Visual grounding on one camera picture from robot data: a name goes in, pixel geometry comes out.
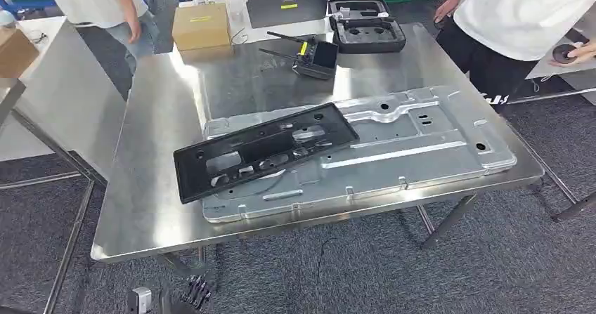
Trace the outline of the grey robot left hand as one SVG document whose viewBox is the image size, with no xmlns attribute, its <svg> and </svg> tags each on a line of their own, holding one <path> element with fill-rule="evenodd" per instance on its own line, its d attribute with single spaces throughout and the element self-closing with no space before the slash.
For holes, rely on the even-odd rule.
<svg viewBox="0 0 596 314">
<path fill-rule="evenodd" d="M 214 285 L 204 275 L 191 275 L 184 287 L 173 292 L 164 288 L 157 302 L 158 313 L 206 313 L 214 295 Z"/>
</svg>

